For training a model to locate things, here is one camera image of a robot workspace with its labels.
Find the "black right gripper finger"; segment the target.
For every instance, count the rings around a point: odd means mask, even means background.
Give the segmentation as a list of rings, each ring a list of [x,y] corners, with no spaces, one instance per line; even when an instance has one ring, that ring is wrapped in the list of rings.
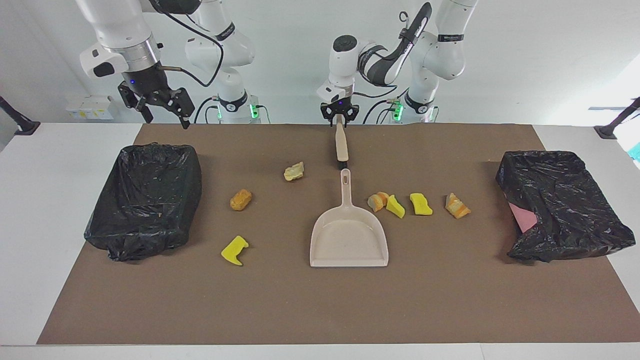
[[[142,118],[146,124],[150,124],[154,117],[147,105],[146,96],[142,96],[140,98],[137,97],[134,91],[126,85],[126,82],[123,81],[118,85],[118,92],[122,98],[123,104],[128,109],[133,109],[142,115]]]
[[[167,109],[178,116],[182,129],[187,130],[190,127],[190,117],[194,114],[195,106],[185,88],[169,90]]]

